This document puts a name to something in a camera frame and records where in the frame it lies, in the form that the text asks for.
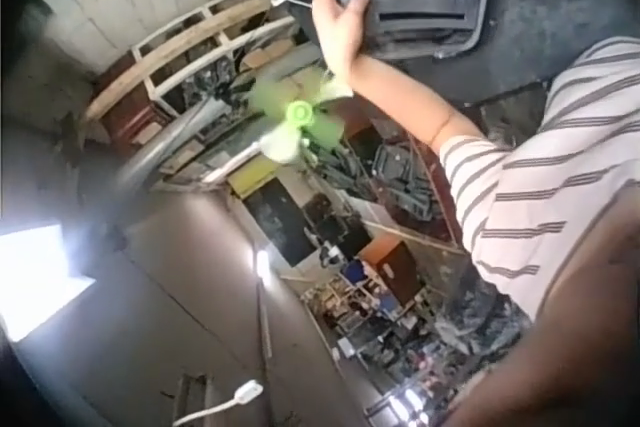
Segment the blue object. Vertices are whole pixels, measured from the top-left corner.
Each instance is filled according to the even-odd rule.
[[[362,282],[367,278],[364,273],[364,266],[360,259],[353,259],[342,270],[342,275],[351,284],[356,285],[358,282]]]

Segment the bright light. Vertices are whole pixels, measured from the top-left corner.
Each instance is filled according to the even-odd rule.
[[[70,277],[59,226],[0,236],[0,315],[18,342],[94,280]]]
[[[402,402],[400,402],[395,397],[390,397],[389,403],[391,404],[391,408],[393,409],[393,411],[396,413],[396,415],[400,420],[402,420],[403,422],[407,422],[409,420],[410,418],[409,411],[407,410],[407,408],[404,406]]]
[[[269,282],[271,267],[269,267],[269,253],[266,250],[258,251],[256,255],[256,274],[263,282]]]
[[[413,390],[407,389],[404,396],[409,401],[414,410],[422,410],[422,400]]]

